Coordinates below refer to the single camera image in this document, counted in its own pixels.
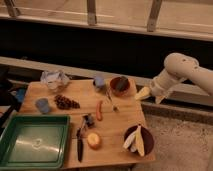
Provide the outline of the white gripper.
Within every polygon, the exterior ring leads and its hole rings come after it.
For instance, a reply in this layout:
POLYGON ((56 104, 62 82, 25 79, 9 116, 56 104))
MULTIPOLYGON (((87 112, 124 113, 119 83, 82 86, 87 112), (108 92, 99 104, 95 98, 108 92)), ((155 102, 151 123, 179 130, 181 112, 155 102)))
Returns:
POLYGON ((166 69, 163 69, 159 75, 155 76, 149 84, 149 87, 143 87, 136 95, 136 100, 144 100, 151 95, 155 96, 155 103, 160 104, 170 93, 173 86, 182 83, 185 80, 184 77, 177 77, 174 74, 169 73, 166 69))

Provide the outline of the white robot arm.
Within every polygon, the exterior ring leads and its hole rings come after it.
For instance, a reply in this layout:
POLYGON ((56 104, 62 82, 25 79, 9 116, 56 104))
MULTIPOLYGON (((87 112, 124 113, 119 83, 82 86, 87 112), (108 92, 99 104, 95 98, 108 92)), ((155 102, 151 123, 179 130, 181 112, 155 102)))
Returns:
POLYGON ((200 87, 210 96, 213 96, 213 70, 199 65, 196 58, 182 53, 171 53, 164 60, 164 69, 155 76, 148 86, 144 86, 135 94, 136 100, 155 98, 155 103, 171 94, 171 88, 185 80, 200 87))

